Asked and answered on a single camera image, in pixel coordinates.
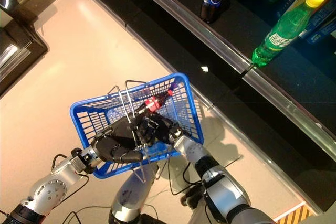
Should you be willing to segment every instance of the plastic basket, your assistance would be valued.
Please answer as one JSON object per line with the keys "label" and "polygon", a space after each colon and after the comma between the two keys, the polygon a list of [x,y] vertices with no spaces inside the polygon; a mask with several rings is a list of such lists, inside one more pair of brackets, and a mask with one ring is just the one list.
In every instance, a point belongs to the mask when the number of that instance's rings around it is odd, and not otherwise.
{"label": "plastic basket", "polygon": [[[197,117],[193,95],[186,75],[173,73],[169,76],[157,79],[145,84],[128,89],[134,109],[139,107],[145,100],[155,94],[172,89],[174,91],[158,113],[179,123],[180,127],[188,131],[192,138],[203,144],[201,126]],[[126,90],[121,91],[124,105],[127,112],[131,112],[129,99]],[[71,118],[75,124],[80,141],[84,148],[88,147],[94,136],[104,127],[125,116],[124,108],[119,93],[103,95],[76,102],[70,109]],[[179,153],[161,142],[155,143],[152,147],[146,147],[145,153],[149,155],[151,162],[166,159],[167,155],[176,156]],[[144,158],[142,164],[148,163]],[[139,163],[116,164],[102,163],[97,167],[94,175],[98,178],[107,178],[113,175],[126,172],[138,167]]]}

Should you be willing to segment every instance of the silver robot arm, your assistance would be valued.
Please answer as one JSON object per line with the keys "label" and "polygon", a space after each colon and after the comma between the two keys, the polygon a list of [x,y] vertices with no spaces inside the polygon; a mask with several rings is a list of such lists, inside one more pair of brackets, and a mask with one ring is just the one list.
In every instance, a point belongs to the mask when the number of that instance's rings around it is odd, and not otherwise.
{"label": "silver robot arm", "polygon": [[[122,118],[118,122],[120,130],[128,122]],[[91,145],[83,151],[75,148],[71,156],[56,165],[50,174],[37,181],[30,189],[29,196],[7,216],[3,224],[40,224],[49,213],[62,203],[71,187],[87,174],[93,173],[101,162],[133,163],[143,160],[143,154],[133,146],[123,146],[116,136],[115,124],[98,133]]]}
{"label": "silver robot arm", "polygon": [[92,146],[83,151],[75,148],[71,156],[56,165],[50,174],[40,179],[30,189],[29,196],[10,213],[4,224],[35,224],[42,221],[62,203],[70,189],[84,175],[92,173],[102,160]]}
{"label": "silver robot arm", "polygon": [[192,163],[200,176],[205,188],[204,200],[217,222],[275,224],[265,213],[250,206],[250,200],[243,187],[207,149],[183,135],[179,129],[171,135],[174,136],[171,137],[174,148]]}

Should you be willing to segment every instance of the tiled floor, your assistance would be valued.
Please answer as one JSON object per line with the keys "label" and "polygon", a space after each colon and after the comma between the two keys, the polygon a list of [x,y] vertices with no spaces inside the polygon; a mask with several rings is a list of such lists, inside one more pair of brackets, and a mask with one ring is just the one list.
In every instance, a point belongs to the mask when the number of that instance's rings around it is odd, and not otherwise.
{"label": "tiled floor", "polygon": [[[150,81],[169,74],[138,42],[92,0],[56,0],[36,29],[50,51],[0,100],[1,209],[11,211],[30,186],[50,171],[57,153],[69,154],[80,142],[69,115],[80,100],[105,94],[126,79]],[[252,205],[276,217],[300,201],[234,136],[228,125],[196,101],[205,146],[247,190]],[[186,161],[171,161],[179,175]],[[90,183],[56,208],[44,223],[62,223],[68,212],[108,206],[129,173]],[[190,180],[197,179],[190,168]],[[179,189],[181,176],[173,182]],[[187,223],[191,211],[168,191],[166,170],[147,202],[167,223]],[[154,215],[153,209],[144,211]],[[82,223],[107,223],[108,209],[80,213]]]}

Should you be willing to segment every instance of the robotic hand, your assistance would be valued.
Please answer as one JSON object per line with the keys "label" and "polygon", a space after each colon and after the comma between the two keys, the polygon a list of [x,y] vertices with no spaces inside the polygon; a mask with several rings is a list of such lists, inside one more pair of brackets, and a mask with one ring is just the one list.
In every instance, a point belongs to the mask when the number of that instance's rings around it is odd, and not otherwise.
{"label": "robotic hand", "polygon": [[203,198],[217,222],[274,224],[265,213],[250,206],[243,187],[201,144],[192,140],[177,124],[159,114],[152,114],[150,120],[158,125],[155,136],[173,145],[196,169],[202,181]]}
{"label": "robotic hand", "polygon": [[97,133],[87,148],[73,149],[71,156],[66,157],[52,168],[50,174],[32,186],[29,196],[7,216],[4,224],[42,223],[55,207],[72,195],[66,198],[74,184],[83,177],[89,179],[81,173],[93,173],[101,162],[141,162],[143,154],[136,149],[137,144],[150,146],[154,142],[154,128],[145,120],[171,95],[172,91],[168,90],[149,98],[135,110],[133,116],[124,116]]}

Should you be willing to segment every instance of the wire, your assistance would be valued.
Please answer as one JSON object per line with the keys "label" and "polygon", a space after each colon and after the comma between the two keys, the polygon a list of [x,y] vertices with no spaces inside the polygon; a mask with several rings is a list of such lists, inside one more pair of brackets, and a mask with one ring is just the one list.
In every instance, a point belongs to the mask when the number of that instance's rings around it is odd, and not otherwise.
{"label": "wire", "polygon": [[144,204],[145,206],[149,206],[149,207],[151,207],[151,208],[153,208],[154,209],[154,211],[155,211],[155,214],[156,214],[156,219],[158,220],[159,219],[159,216],[158,216],[158,213],[157,213],[157,211],[156,211],[156,209],[155,209],[155,207],[153,206],[153,205],[150,205],[150,204]]}
{"label": "wire", "polygon": [[207,207],[207,206],[208,206],[208,204],[205,204],[205,208],[204,208],[205,215],[206,215],[206,217],[208,218],[208,221],[209,221],[209,223],[210,223],[210,224],[212,224],[212,223],[211,223],[211,221],[210,221],[210,218],[209,218],[208,212],[206,211],[206,207]]}
{"label": "wire", "polygon": [[169,161],[170,161],[170,158],[168,158],[168,179],[169,179],[169,187],[170,187],[170,192],[172,193],[172,195],[178,195],[180,194],[181,192],[187,190],[188,188],[192,187],[193,185],[188,185],[187,187],[185,187],[184,189],[182,189],[181,191],[179,191],[178,193],[173,193],[173,189],[172,189],[172,183],[171,183],[171,179],[170,179],[170,169],[169,169]]}
{"label": "wire", "polygon": [[58,207],[59,205],[61,205],[64,201],[66,201],[68,198],[70,198],[72,195],[74,195],[76,192],[78,192],[80,189],[82,189],[83,187],[85,187],[85,185],[89,182],[90,178],[89,176],[85,175],[85,174],[80,174],[77,173],[79,176],[85,177],[87,180],[85,181],[85,183],[79,187],[76,191],[74,191],[72,194],[70,194],[68,197],[66,197],[64,200],[62,200],[62,202],[60,204],[58,204],[56,207]]}
{"label": "wire", "polygon": [[[78,211],[76,211],[76,214],[78,214],[79,212],[81,212],[82,210],[84,209],[87,209],[87,208],[111,208],[111,206],[89,206],[89,207],[83,207],[81,209],[79,209]],[[65,223],[65,221],[69,218],[70,214],[65,218],[64,222],[62,224]],[[73,215],[70,220],[68,221],[68,224],[71,222],[71,220],[75,217],[75,215]]]}
{"label": "wire", "polygon": [[82,224],[82,222],[80,222],[80,219],[79,219],[79,217],[78,217],[77,213],[76,213],[76,212],[74,212],[74,211],[72,211],[72,212],[70,212],[70,213],[68,214],[68,216],[65,218],[65,220],[63,221],[63,223],[62,223],[62,224],[64,224],[64,223],[66,222],[66,220],[69,218],[69,216],[70,216],[71,214],[73,214],[73,216],[75,216],[75,217],[76,217],[76,219],[77,219],[77,221],[78,221],[78,223],[79,223],[79,224]]}
{"label": "wire", "polygon": [[6,212],[3,212],[2,210],[0,210],[0,213],[2,213],[3,215],[5,215],[6,217],[8,217],[8,216],[9,216],[9,214],[8,214],[8,213],[6,213]]}
{"label": "wire", "polygon": [[55,168],[56,159],[57,159],[58,157],[67,158],[67,156],[64,155],[64,154],[62,154],[62,153],[57,154],[57,155],[54,157],[54,159],[52,160],[51,170]]}
{"label": "wire", "polygon": [[200,180],[198,180],[196,182],[190,182],[185,178],[185,173],[188,170],[189,166],[190,166],[190,162],[188,163],[187,167],[183,171],[183,174],[182,174],[183,180],[189,185],[199,185],[199,184],[201,184],[202,182]]}

